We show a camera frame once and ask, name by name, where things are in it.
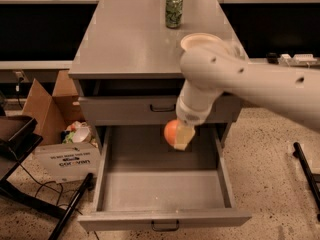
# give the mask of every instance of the can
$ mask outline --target can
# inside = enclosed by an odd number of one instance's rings
[[[178,28],[181,25],[183,0],[166,0],[166,26]]]

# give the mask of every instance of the power outlet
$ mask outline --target power outlet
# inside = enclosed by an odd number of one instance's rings
[[[15,74],[17,80],[19,81],[21,80],[21,83],[27,83],[29,82],[27,76],[25,75],[25,73],[23,72],[23,70],[17,70],[17,71],[13,71],[13,74]]]

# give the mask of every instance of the black panel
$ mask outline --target black panel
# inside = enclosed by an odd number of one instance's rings
[[[320,3],[221,4],[250,58],[269,52],[320,57]]]
[[[0,61],[73,60],[96,4],[1,4]]]

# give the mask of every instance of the drawer front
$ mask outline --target drawer front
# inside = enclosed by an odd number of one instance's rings
[[[80,97],[85,119],[101,125],[150,125],[175,119],[176,96],[157,97]],[[207,122],[236,121],[241,100],[235,96],[221,96],[213,105]]]
[[[159,126],[108,127],[94,212],[79,217],[87,231],[175,231],[250,219],[235,207],[212,125],[197,129],[183,152],[170,149],[159,132]]]

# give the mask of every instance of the gray countertop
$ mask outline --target gray countertop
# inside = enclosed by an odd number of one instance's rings
[[[237,40],[218,0],[184,0],[182,24],[165,26],[165,0],[101,0],[72,63],[74,79],[182,77],[181,39]]]

